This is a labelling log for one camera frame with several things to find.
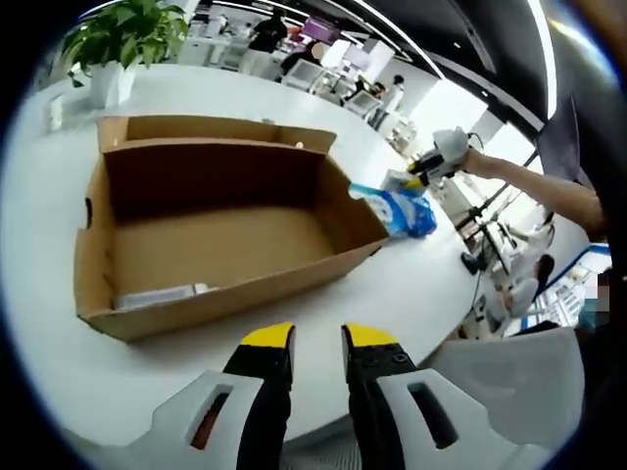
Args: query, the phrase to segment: blue and white package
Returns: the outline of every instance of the blue and white package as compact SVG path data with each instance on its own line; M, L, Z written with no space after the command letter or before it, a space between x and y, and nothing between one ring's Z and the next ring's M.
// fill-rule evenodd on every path
M438 227L429 202L413 191L391 192L351 184L349 192L368 203L392 237L422 238Z

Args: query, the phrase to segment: green leaves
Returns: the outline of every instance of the green leaves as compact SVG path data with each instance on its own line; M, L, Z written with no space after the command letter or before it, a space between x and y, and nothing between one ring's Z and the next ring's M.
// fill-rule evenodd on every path
M66 36L62 53L87 75L91 66L109 61L126 69L140 58L150 67L178 54L188 33L184 14L176 5L161 8L157 0L120 0L83 18Z

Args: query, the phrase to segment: white table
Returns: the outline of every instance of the white table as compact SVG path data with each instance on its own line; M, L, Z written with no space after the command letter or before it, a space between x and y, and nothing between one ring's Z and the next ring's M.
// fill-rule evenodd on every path
M97 112L46 135L43 109L69 91L58 83L31 97L1 186L0 259L8 324L25 369L58 422L85 439L124 445L150 426L152 411L206 369L221 370L251 330L297 326L292 416L286 440L348 413L340 326L388 330L415 361L427 357L468 311L475 288L459 262L464 247L442 210L426 240L386 247L332 285L205 327L126 345L75 317L72 258L85 223L84 194L97 158ZM152 66L132 96L106 114L271 118L334 131L332 157L356 182L378 186L402 159L365 122L315 96L223 70Z

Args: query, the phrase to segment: white flower pot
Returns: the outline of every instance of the white flower pot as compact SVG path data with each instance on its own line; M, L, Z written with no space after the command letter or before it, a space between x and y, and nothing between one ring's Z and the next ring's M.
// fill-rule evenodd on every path
M136 65L124 70L117 62L105 66L91 66L91 102L96 108L117 106L130 97L135 81Z

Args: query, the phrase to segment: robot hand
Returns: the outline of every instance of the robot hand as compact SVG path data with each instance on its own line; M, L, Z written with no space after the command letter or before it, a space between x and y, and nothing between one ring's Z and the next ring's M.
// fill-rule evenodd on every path
M443 177L452 177L463 167L468 156L468 135L461 129L438 130L433 134L435 149L410 165L408 173L415 178L407 188L426 188Z

